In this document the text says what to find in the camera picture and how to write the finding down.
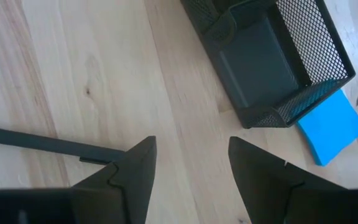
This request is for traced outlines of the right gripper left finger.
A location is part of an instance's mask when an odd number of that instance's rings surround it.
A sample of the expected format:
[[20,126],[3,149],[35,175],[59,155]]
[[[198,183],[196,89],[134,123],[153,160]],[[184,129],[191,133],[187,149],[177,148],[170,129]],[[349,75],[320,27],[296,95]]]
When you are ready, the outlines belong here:
[[145,223],[155,178],[157,141],[149,136],[74,185],[76,223]]

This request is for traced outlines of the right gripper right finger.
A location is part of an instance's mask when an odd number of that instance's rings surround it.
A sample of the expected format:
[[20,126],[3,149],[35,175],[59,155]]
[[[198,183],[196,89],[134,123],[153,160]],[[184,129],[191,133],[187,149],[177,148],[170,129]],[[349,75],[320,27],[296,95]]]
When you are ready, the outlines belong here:
[[236,136],[229,139],[228,155],[252,223],[284,223],[295,188],[343,189]]

